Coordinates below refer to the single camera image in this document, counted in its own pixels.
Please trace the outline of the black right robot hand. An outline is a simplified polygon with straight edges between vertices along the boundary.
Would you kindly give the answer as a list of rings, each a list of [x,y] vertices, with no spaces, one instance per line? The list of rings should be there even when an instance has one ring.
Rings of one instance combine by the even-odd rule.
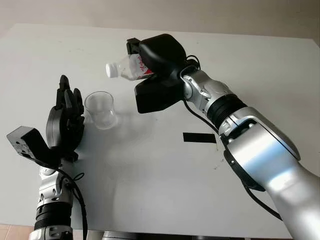
[[[187,61],[183,46],[167,33],[144,40],[130,38],[126,47],[129,54],[139,54],[144,65],[161,76],[180,70]]]

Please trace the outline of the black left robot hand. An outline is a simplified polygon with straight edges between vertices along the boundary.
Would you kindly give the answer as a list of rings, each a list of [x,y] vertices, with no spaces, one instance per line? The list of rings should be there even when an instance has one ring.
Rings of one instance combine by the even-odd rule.
[[[75,152],[84,133],[84,105],[78,88],[71,90],[69,79],[61,75],[56,92],[56,103],[51,108],[46,124],[48,147],[71,163],[78,160]]]

